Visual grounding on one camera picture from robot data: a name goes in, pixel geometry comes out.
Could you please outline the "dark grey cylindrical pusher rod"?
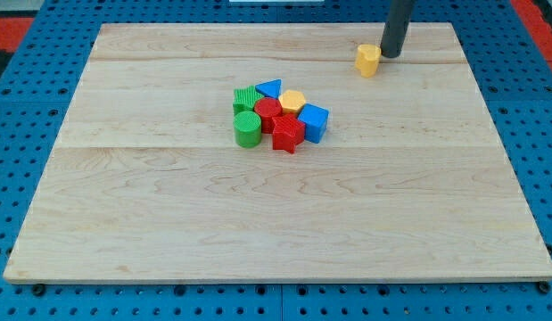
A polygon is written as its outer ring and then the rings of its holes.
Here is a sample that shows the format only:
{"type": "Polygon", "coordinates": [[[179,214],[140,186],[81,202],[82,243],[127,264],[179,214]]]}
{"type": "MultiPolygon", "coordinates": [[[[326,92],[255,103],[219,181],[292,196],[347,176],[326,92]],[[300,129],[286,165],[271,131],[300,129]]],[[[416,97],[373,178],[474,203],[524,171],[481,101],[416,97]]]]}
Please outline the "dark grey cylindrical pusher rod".
{"type": "Polygon", "coordinates": [[[386,58],[400,56],[416,0],[392,0],[384,25],[381,51],[386,58]]]}

